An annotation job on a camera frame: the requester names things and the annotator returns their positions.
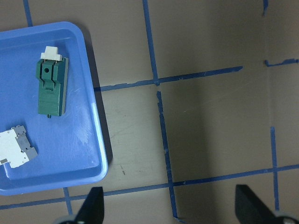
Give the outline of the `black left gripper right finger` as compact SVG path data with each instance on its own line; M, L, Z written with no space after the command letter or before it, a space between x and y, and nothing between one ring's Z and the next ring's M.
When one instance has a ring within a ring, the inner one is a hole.
M235 215L241 224L283 224L248 185L235 187Z

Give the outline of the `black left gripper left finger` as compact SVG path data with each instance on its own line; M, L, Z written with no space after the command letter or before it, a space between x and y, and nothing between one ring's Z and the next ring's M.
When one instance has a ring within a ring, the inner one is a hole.
M74 218L75 224L102 224L104 221L104 192L102 187L91 188Z

